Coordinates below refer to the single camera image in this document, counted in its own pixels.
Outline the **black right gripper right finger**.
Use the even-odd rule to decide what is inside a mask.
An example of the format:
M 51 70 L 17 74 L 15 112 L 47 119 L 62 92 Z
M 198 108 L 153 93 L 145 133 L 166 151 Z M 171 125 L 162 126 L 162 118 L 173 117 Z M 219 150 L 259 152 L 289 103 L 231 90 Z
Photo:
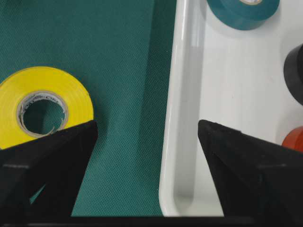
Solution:
M 300 152 L 208 120 L 198 122 L 197 133 L 226 218 L 302 226 Z

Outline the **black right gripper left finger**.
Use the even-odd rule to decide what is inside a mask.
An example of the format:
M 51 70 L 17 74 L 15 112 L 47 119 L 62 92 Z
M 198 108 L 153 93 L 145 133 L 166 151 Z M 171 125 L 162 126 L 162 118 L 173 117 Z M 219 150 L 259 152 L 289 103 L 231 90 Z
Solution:
M 0 152 L 0 223 L 69 218 L 98 138 L 88 121 Z

